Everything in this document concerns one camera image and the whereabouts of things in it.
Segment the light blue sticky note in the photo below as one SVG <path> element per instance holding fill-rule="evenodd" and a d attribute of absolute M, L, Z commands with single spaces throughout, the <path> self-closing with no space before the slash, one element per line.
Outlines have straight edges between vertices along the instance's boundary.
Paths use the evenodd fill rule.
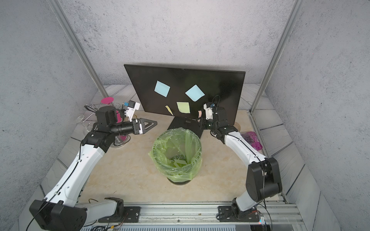
<path fill-rule="evenodd" d="M 160 81 L 157 81 L 156 82 L 156 86 L 155 86 L 155 89 L 154 89 L 154 92 L 162 95 L 163 97 L 167 97 L 168 96 L 168 93 L 170 91 L 170 86 L 160 82 Z"/>
<path fill-rule="evenodd" d="M 194 102 L 205 96 L 205 93 L 197 85 L 191 87 L 185 94 Z"/>

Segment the yellow-green sticky note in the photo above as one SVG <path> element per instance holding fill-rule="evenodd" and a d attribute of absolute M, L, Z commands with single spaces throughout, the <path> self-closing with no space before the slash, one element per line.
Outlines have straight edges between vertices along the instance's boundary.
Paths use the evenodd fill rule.
<path fill-rule="evenodd" d="M 189 102 L 177 102 L 177 107 L 180 113 L 190 114 Z"/>

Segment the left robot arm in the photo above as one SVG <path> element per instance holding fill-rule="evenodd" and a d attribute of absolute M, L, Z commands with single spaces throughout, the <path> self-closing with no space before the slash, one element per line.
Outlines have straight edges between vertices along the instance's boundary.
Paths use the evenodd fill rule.
<path fill-rule="evenodd" d="M 79 231 L 94 221 L 108 223 L 124 220 L 122 199 L 107 197 L 96 203 L 79 205 L 78 200 L 92 170 L 107 153 L 115 137 L 141 135 L 157 126 L 157 122 L 138 118 L 118 122 L 117 116 L 131 117 L 114 106 L 103 106 L 95 112 L 97 122 L 81 141 L 79 151 L 56 186 L 42 200 L 34 200 L 29 208 L 33 220 L 46 231 Z"/>

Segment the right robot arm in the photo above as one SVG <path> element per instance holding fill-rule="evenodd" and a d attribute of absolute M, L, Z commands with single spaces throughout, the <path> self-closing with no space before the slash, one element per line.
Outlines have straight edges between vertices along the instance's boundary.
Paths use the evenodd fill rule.
<path fill-rule="evenodd" d="M 257 206 L 268 197 L 282 192 L 279 165 L 252 147 L 233 125 L 227 121 L 226 111 L 214 103 L 206 103 L 198 117 L 199 127 L 234 151 L 247 167 L 246 191 L 233 199 L 230 206 L 219 207 L 220 222 L 258 222 Z"/>

